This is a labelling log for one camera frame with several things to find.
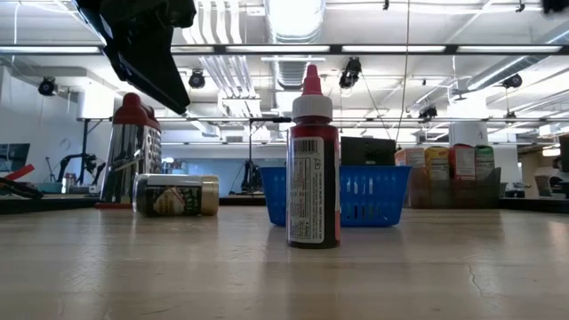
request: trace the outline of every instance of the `red dropper bottle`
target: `red dropper bottle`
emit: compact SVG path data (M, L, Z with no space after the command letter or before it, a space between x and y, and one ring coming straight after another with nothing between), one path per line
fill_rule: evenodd
M309 65L304 92L293 102L287 159L288 244L306 249L340 244L338 128L330 125L333 104L322 95L315 65Z

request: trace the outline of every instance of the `spice can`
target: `spice can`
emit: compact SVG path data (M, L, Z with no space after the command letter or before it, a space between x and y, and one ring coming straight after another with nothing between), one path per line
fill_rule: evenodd
M139 174L132 208L149 217L214 216L219 187L219 178L213 175Z

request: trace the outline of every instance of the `blue plastic basket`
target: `blue plastic basket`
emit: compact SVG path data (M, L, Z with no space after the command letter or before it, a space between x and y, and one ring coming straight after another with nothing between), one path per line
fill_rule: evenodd
M341 225L387 227L399 223L408 166L340 167ZM260 168L273 224L286 225L286 168Z

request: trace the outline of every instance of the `table surface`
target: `table surface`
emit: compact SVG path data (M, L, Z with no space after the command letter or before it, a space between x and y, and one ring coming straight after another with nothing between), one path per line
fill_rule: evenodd
M406 211L285 243L263 207L0 216L2 319L567 319L569 216Z

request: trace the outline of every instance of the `can label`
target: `can label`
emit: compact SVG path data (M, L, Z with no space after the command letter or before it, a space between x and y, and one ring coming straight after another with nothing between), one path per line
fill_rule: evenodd
M154 215L196 216L202 211L202 187L147 186L147 208Z
M325 237L324 140L295 138L288 168L288 238L321 244Z

